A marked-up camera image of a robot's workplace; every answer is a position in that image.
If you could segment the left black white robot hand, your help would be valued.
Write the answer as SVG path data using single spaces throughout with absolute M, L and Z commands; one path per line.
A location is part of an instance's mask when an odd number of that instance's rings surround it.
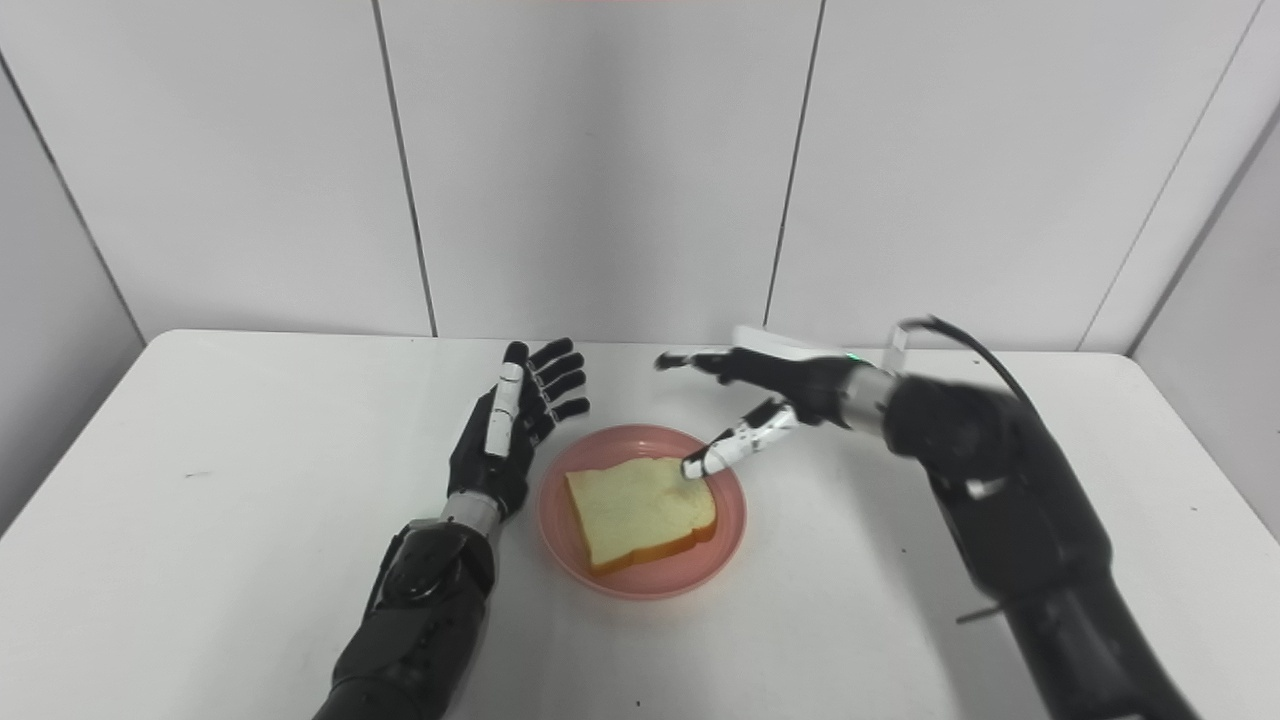
M 481 395 L 451 455 L 447 496 L 480 496 L 509 520 L 529 496 L 529 471 L 538 446 L 557 427 L 589 413 L 585 359 L 564 337 L 530 351 L 515 341 L 506 348 L 498 382 Z

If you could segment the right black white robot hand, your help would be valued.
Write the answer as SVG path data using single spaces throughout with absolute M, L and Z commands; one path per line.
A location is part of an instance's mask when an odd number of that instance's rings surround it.
M 879 434 L 883 415 L 899 378 L 836 350 L 797 345 L 790 338 L 740 325 L 730 348 L 690 354 L 663 352 L 659 372 L 690 366 L 721 384 L 748 383 L 771 392 L 733 427 L 681 462 L 689 480 L 731 469 L 759 454 L 801 425 L 824 423 Z

